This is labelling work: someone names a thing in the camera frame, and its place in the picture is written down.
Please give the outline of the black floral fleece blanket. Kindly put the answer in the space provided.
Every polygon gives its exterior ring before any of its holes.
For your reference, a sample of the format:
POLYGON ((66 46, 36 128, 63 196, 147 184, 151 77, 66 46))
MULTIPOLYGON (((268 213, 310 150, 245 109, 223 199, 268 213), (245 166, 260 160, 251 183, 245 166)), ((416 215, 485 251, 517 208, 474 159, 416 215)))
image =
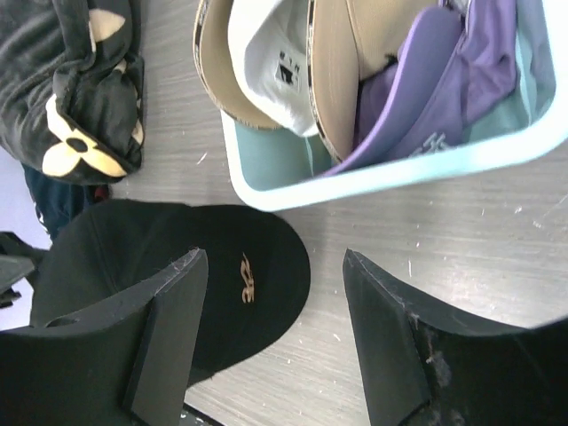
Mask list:
POLYGON ((142 164, 137 1, 1 4, 1 146, 44 175, 114 183, 142 164))

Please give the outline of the white cap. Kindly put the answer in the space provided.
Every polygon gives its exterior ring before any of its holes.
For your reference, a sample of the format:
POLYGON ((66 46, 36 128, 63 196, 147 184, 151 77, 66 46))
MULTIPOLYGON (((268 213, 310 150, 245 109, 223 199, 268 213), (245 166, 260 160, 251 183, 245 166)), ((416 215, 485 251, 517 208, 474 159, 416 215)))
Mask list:
POLYGON ((308 94, 307 1, 233 2, 228 48, 237 84, 262 113, 299 137, 318 133, 308 94))

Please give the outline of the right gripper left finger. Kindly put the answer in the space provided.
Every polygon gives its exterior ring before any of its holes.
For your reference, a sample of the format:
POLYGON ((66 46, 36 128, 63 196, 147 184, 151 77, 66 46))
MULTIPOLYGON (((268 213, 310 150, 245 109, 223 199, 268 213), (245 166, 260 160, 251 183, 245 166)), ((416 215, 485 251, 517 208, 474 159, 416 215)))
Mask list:
POLYGON ((207 282, 195 249, 46 327, 3 331, 2 424, 179 424, 207 282))

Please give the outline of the navy jersey garment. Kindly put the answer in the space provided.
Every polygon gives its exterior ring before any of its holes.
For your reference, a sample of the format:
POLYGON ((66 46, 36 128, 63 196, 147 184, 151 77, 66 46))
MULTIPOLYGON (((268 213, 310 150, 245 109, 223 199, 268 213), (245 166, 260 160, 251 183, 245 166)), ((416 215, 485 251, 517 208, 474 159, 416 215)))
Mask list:
POLYGON ((22 165, 38 221, 54 241, 60 231, 91 205, 110 197, 107 185, 75 185, 22 165))

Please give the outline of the purple cap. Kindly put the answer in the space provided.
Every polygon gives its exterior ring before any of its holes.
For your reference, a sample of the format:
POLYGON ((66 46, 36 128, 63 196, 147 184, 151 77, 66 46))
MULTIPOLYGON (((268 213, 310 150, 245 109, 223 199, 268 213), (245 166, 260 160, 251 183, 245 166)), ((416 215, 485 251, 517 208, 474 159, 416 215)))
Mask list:
POLYGON ((396 62, 359 86, 353 150, 334 176, 460 145, 466 127, 516 87, 514 1, 425 8, 396 62))

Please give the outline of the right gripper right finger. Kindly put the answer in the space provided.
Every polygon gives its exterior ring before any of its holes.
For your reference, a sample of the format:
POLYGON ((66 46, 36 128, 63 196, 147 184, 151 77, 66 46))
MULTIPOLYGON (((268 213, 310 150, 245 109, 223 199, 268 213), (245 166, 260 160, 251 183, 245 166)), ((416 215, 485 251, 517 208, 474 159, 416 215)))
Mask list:
POLYGON ((353 250, 343 282, 373 425, 566 424, 566 319, 483 318, 353 250))

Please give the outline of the tan cap black logo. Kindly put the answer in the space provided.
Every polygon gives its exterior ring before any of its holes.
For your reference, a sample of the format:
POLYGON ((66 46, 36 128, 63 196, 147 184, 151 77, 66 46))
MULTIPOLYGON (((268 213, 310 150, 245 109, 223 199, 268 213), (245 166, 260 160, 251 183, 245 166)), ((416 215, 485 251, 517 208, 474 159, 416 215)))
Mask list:
POLYGON ((227 34, 231 1, 201 0, 193 26, 193 61, 210 99, 236 122, 257 130, 280 127, 243 94, 233 72, 227 34))

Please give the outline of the teal plastic bin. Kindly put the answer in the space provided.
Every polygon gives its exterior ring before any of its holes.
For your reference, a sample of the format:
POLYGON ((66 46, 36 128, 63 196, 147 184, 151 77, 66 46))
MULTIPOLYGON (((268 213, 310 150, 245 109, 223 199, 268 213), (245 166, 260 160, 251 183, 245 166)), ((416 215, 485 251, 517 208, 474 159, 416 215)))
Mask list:
POLYGON ((253 130, 221 115, 233 189, 252 208, 296 209, 391 188, 467 176, 534 161, 567 141, 567 3, 523 1, 518 12, 517 92, 450 154, 319 177, 331 163, 317 139, 253 130))

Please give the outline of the black cap gold logo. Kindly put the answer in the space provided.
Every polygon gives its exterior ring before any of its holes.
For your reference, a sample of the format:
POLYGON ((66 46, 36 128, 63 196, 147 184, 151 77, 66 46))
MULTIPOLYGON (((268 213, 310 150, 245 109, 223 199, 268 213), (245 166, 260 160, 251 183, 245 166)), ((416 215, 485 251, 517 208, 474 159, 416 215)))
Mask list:
POLYGON ((189 383, 279 340, 310 291, 307 250, 283 218, 243 205, 110 200, 88 208, 54 240, 34 285, 41 327, 154 276, 203 249, 209 277, 189 383))

